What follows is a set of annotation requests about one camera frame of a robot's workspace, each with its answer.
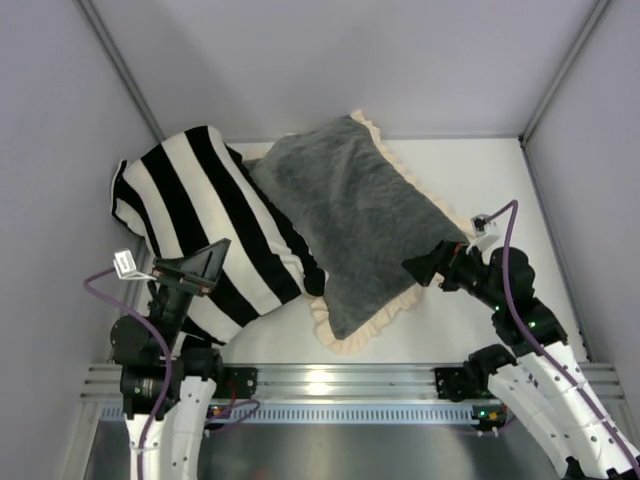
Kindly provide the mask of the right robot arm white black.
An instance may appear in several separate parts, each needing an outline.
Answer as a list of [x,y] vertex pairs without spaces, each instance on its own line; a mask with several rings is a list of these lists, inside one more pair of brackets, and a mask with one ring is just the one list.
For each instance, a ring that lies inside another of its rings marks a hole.
[[636,479],[639,449],[615,425],[576,359],[559,320],[535,295],[534,269],[513,247],[488,261],[475,247],[441,241],[402,263],[423,287],[462,290],[487,306],[499,343],[471,353],[464,378],[499,399],[562,479]]

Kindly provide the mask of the grey pillowcase with cream ruffle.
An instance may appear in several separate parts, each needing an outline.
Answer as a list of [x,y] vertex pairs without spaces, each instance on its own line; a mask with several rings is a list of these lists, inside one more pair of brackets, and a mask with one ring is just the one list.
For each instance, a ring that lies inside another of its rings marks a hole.
[[403,261],[473,237],[470,220],[430,192],[360,111],[286,135],[245,165],[328,276],[309,306],[317,340],[338,355],[362,350],[419,302]]

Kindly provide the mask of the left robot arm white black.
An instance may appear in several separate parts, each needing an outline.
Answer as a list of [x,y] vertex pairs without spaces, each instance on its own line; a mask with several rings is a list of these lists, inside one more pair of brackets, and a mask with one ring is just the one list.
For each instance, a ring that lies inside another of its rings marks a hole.
[[209,401],[222,373],[212,347],[178,348],[191,303],[217,286],[230,247],[223,238],[195,253],[157,258],[151,273],[138,270],[131,253],[115,253],[122,280],[151,283],[146,316],[130,311],[110,333],[121,367],[120,392],[134,479],[194,479]]

